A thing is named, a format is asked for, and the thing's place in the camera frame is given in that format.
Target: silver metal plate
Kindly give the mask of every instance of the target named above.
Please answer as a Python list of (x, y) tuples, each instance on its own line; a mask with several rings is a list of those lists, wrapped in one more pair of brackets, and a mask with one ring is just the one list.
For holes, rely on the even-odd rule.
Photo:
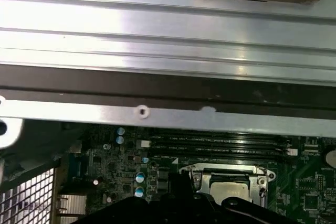
[[(182, 167), (180, 172), (182, 170), (189, 170), (191, 176), (200, 177), (201, 183), (197, 192), (212, 195), (219, 205), (226, 198), (239, 197), (267, 207), (268, 183), (276, 178), (274, 172), (253, 165), (197, 163)], [(215, 176), (223, 180), (211, 182)], [(232, 177), (235, 177), (235, 181), (229, 181), (228, 178)]]
[(336, 86), (332, 3), (0, 0), (0, 63)]
[(150, 115), (143, 119), (135, 111), (135, 108), (121, 106), (7, 100), (1, 105), (0, 116), (199, 131), (336, 137), (336, 122), (333, 120), (155, 108), (150, 108)]

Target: green circuit board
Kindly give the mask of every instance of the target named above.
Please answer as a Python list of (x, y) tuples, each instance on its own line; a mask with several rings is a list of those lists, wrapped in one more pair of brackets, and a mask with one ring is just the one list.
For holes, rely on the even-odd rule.
[(159, 170), (167, 176), (195, 163), (244, 164), (276, 173), (269, 209), (300, 223), (333, 223), (336, 176), (324, 157), (336, 139), (93, 125), (82, 141), (74, 155), (87, 159), (86, 177), (103, 178), (88, 194), (87, 214), (133, 195), (155, 199)]

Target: motherboard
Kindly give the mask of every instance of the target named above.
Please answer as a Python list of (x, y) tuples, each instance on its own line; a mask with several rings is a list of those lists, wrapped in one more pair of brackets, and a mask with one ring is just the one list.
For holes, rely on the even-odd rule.
[(300, 223), (329, 224), (335, 150), (333, 138), (92, 125), (71, 155), (69, 181), (91, 185), (91, 214), (130, 196), (158, 200), (169, 174), (184, 169), (219, 204), (235, 196)]

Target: metal bracket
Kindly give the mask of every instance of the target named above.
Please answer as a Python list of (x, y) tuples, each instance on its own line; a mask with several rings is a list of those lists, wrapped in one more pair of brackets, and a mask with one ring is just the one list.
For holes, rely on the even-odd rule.
[(0, 135), (0, 149), (7, 148), (18, 140), (23, 122), (20, 118), (0, 118), (0, 123), (6, 126), (5, 132)]
[[(197, 163), (180, 169), (189, 170), (198, 193), (210, 194), (220, 205), (225, 198), (239, 197), (267, 207), (268, 183), (276, 174), (254, 165)], [(215, 177), (222, 178), (213, 182)]]

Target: screw hole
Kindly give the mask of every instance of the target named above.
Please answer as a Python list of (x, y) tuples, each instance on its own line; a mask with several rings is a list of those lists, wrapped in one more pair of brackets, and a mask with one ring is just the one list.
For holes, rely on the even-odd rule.
[(0, 136), (5, 135), (7, 132), (7, 124), (0, 122)]
[(138, 106), (135, 112), (141, 119), (146, 119), (150, 115), (150, 109), (146, 105)]

